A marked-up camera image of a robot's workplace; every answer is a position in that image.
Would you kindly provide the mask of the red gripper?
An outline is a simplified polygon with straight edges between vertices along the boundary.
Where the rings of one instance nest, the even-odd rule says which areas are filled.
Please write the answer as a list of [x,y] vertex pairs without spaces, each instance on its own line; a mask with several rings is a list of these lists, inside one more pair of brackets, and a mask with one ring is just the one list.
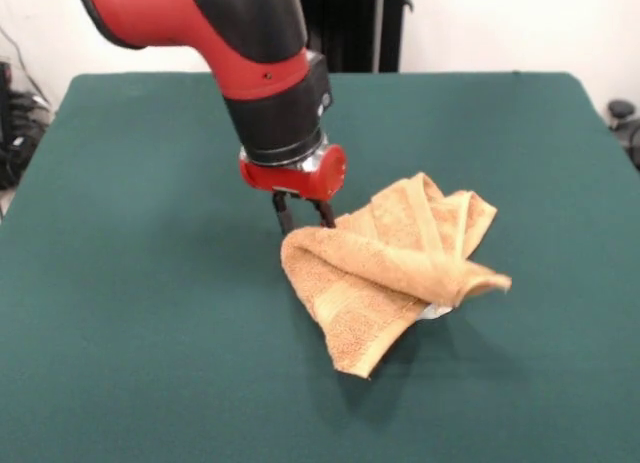
[[295,227],[287,205],[287,193],[311,200],[322,227],[336,227],[328,201],[343,187],[346,176],[347,157],[341,146],[323,143],[304,161],[273,167],[250,161],[241,150],[239,167],[250,187],[274,192],[272,204],[283,234],[289,234]]

